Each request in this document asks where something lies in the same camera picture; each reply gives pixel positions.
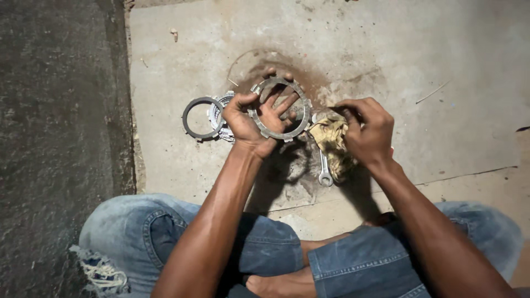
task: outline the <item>open-end wrench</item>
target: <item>open-end wrench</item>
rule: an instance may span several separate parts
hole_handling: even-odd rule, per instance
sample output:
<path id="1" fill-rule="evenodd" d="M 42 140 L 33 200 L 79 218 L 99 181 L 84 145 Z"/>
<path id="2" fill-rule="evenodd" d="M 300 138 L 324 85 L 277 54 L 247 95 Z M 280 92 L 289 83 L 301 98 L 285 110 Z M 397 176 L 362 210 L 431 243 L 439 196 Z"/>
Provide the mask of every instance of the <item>open-end wrench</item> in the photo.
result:
<path id="1" fill-rule="evenodd" d="M 332 186 L 333 178 L 328 169 L 328 158 L 322 153 L 322 150 L 320 150 L 320 162 L 322 163 L 322 172 L 319 175 L 319 182 L 321 185 Z"/>

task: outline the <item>right hand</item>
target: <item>right hand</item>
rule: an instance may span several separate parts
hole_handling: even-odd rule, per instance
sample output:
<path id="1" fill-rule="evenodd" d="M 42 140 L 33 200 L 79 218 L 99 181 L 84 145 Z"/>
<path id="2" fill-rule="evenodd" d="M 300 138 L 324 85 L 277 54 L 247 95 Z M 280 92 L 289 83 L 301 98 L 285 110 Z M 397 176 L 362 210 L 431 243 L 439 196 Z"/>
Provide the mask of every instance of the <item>right hand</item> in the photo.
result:
<path id="1" fill-rule="evenodd" d="M 348 122 L 348 151 L 372 173 L 388 168 L 393 162 L 394 118 L 373 98 L 343 100 L 335 106 Z"/>

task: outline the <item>twig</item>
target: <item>twig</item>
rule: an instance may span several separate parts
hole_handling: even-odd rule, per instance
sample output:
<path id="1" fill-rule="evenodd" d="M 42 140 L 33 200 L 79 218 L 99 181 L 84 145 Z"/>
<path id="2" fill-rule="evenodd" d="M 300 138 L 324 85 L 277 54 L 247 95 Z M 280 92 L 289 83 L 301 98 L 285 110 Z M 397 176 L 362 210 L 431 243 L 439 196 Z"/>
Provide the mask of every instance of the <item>twig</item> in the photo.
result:
<path id="1" fill-rule="evenodd" d="M 239 85 L 237 85 L 234 81 L 230 80 L 229 78 L 227 78 L 232 84 L 234 84 L 236 87 L 239 87 Z"/>
<path id="2" fill-rule="evenodd" d="M 434 90 L 431 94 L 429 94 L 429 95 L 427 95 L 426 97 L 424 97 L 424 98 L 418 100 L 418 101 L 416 102 L 416 104 L 418 104 L 420 101 L 424 100 L 425 98 L 427 98 L 427 97 L 429 97 L 429 96 L 435 94 L 436 91 L 440 90 L 443 86 L 447 85 L 447 83 L 449 83 L 450 81 L 451 81 L 451 80 L 445 82 L 445 84 L 443 84 L 442 86 L 438 87 L 438 89 Z"/>
<path id="3" fill-rule="evenodd" d="M 145 67 L 149 68 L 149 66 L 147 66 L 147 64 L 145 64 L 145 61 L 143 58 L 140 58 L 140 60 L 144 63 Z"/>

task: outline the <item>ripped jeans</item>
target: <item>ripped jeans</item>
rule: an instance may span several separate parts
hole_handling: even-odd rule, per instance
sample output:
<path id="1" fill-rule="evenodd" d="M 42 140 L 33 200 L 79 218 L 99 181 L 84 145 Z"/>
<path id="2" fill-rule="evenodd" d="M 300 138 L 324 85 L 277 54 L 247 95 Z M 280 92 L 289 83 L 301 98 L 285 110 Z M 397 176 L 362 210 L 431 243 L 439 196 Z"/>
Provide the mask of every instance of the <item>ripped jeans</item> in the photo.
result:
<path id="1" fill-rule="evenodd" d="M 479 203 L 436 206 L 508 281 L 523 245 L 519 227 L 498 210 Z M 88 289 L 99 297 L 148 298 L 199 208 L 165 194 L 103 202 L 83 226 L 79 247 L 71 248 L 90 280 Z M 399 221 L 383 227 L 360 226 L 350 236 L 310 251 L 318 297 L 430 297 L 409 251 Z M 244 213 L 220 282 L 220 289 L 226 291 L 220 290 L 219 295 L 236 297 L 229 289 L 240 282 L 242 273 L 275 276 L 302 267 L 300 240 L 289 225 Z"/>

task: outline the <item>foot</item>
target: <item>foot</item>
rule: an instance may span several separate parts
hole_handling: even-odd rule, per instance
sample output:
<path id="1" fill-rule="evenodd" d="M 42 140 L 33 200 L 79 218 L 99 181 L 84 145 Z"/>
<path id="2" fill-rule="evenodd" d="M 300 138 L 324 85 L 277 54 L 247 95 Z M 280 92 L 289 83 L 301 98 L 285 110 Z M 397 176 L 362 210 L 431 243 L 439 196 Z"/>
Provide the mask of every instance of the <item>foot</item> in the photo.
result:
<path id="1" fill-rule="evenodd" d="M 252 275 L 246 287 L 261 298 L 316 298 L 315 281 L 309 267 L 272 277 Z"/>

